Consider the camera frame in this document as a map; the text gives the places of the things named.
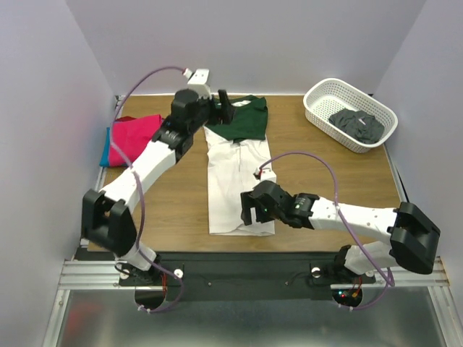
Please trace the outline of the white and green t-shirt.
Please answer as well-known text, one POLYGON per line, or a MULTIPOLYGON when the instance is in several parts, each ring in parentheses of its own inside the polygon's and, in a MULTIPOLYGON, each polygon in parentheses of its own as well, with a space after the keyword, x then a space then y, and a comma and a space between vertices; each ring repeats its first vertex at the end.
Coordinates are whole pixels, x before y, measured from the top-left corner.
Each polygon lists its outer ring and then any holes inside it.
POLYGON ((268 106, 264 97, 246 95, 231 101, 236 113, 231 124, 207 125, 208 225, 214 236, 271 236, 274 223, 241 219, 241 193, 258 183, 254 173, 271 159, 266 138, 268 106))

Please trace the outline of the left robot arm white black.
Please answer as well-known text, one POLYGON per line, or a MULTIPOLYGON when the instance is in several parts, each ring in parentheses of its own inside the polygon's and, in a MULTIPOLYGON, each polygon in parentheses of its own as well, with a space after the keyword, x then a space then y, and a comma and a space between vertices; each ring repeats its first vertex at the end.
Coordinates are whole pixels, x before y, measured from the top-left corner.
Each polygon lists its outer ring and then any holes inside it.
POLYGON ((132 212, 145 212, 145 193, 192 147, 195 133, 207 124, 230 124, 235 115, 227 91, 201 97, 192 89, 175 93, 170 114, 152 140, 125 171, 101 190, 88 190, 82 199, 81 235, 136 267, 146 285, 156 283, 161 272, 180 277, 156 262, 156 253, 142 245, 143 225, 136 226, 132 212))

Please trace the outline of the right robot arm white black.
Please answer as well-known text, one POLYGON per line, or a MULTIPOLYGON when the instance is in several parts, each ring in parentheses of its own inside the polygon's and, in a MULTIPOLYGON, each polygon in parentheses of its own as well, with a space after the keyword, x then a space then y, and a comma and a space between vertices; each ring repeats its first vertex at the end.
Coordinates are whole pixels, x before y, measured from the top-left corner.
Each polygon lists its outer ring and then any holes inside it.
POLYGON ((348 283, 368 272, 399 266, 419 275, 433 272, 441 231, 413 203, 373 208, 336 203, 316 194, 291 195, 272 181, 261 181, 239 195, 242 222, 279 220, 292 228, 347 231, 356 240, 343 246, 326 265, 311 270, 314 279, 348 283), (373 239, 369 244, 359 236, 373 239))

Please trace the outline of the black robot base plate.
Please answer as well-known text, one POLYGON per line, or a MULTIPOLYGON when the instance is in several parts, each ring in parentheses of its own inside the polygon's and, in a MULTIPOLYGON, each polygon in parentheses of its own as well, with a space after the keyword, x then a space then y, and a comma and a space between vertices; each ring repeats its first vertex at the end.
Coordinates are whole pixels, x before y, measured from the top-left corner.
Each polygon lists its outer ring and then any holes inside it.
POLYGON ((162 280, 131 265, 122 287, 159 290, 169 301, 330 300, 331 286, 372 284, 336 264, 335 252, 162 252, 160 264, 182 279, 162 280))

